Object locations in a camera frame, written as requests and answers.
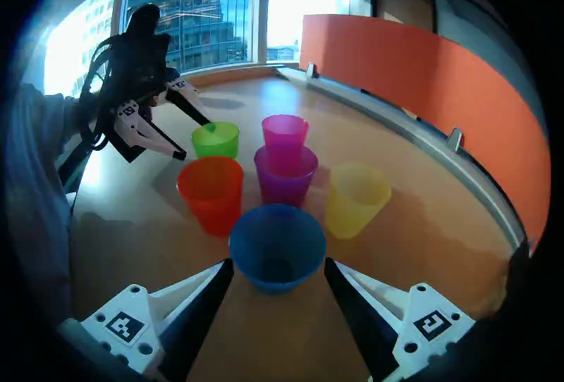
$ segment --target pink cup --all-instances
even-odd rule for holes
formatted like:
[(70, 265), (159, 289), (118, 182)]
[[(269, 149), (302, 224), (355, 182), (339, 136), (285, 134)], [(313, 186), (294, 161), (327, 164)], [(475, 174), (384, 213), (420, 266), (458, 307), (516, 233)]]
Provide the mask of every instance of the pink cup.
[(262, 120), (264, 144), (303, 145), (309, 123), (298, 116), (273, 115)]
[(300, 207), (317, 171), (314, 152), (295, 144), (262, 146), (255, 154), (262, 201)]

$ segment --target wooden table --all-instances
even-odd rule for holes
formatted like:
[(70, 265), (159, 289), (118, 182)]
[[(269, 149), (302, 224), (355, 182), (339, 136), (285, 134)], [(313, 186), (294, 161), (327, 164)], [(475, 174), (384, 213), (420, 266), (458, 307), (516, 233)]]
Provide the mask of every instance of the wooden table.
[[(239, 125), (243, 211), (260, 204), (253, 163), (261, 120), (291, 113), (310, 122), (306, 145), (319, 157), (304, 209), (322, 222), (328, 169), (362, 161), (389, 178), (391, 201), (355, 239), (327, 235), (327, 254), (408, 289), (427, 282), (474, 318), (504, 296), (511, 248), (479, 201), (441, 164), (407, 140), (324, 95), (276, 78), (201, 90), (213, 121)], [(154, 152), (127, 164), (112, 146), (92, 155), (75, 204), (75, 313), (90, 315), (130, 283), (155, 291), (229, 256), (227, 239), (205, 234), (176, 192), (195, 158), (196, 123), (174, 106), (154, 121), (188, 151), (184, 162)], [(189, 381), (366, 381), (369, 372), (320, 269), (293, 292), (268, 297), (239, 271), (188, 376)]]

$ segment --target glass building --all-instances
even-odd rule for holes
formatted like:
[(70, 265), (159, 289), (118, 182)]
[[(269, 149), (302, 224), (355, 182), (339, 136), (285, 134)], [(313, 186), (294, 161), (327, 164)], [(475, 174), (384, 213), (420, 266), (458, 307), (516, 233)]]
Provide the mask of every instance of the glass building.
[(248, 61), (250, 0), (127, 0), (126, 22), (144, 4), (161, 9), (157, 33), (167, 32), (172, 37), (166, 55), (168, 66), (182, 73)]
[[(85, 0), (53, 30), (45, 56), (45, 94), (80, 96), (94, 50), (111, 34), (113, 9), (114, 0)], [(94, 79), (92, 88), (101, 83)]]

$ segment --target plastic cup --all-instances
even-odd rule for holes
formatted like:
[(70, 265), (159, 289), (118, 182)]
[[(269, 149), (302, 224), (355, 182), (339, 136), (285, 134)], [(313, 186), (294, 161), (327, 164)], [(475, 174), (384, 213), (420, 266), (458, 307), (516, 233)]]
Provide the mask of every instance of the plastic cup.
[(275, 144), (257, 150), (255, 165), (263, 203), (300, 207), (318, 161), (307, 147)]
[(231, 257), (262, 292), (279, 295), (311, 276), (325, 257), (325, 236), (309, 214), (284, 204), (243, 215), (229, 237)]
[(178, 176), (177, 188), (203, 229), (211, 235), (229, 235), (241, 216), (243, 170), (228, 157), (193, 161)]
[(304, 144), (309, 123), (293, 115), (273, 115), (262, 120), (264, 144)]
[(325, 226), (336, 238), (355, 237), (391, 198), (386, 176), (370, 166), (348, 162), (329, 171)]
[(237, 158), (239, 128), (229, 122), (212, 122), (202, 125), (192, 133), (196, 156), (226, 156)]

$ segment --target person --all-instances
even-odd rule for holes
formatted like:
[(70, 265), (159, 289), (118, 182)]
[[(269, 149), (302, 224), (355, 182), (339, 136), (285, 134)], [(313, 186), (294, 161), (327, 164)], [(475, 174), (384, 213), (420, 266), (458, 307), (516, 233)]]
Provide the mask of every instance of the person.
[(56, 169), (78, 131), (78, 101), (22, 84), (9, 111), (4, 186), (8, 231), (30, 289), (52, 324), (71, 316), (71, 208)]

